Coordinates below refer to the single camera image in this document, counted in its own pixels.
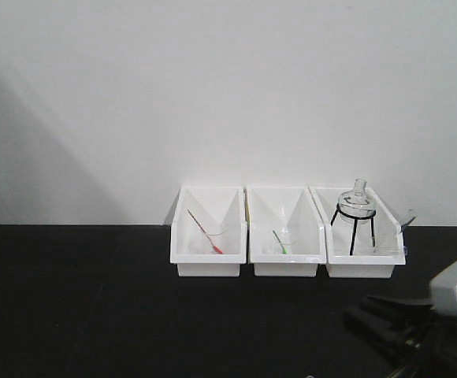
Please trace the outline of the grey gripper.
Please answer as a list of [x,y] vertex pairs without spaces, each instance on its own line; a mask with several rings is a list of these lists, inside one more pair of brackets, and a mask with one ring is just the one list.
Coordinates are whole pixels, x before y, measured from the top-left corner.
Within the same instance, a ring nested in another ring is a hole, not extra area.
[[431,299],[366,295],[360,308],[344,311],[344,327],[391,363],[388,377],[418,377],[425,328],[409,319],[425,316],[432,306],[441,316],[457,316],[457,261],[432,279],[430,294]]

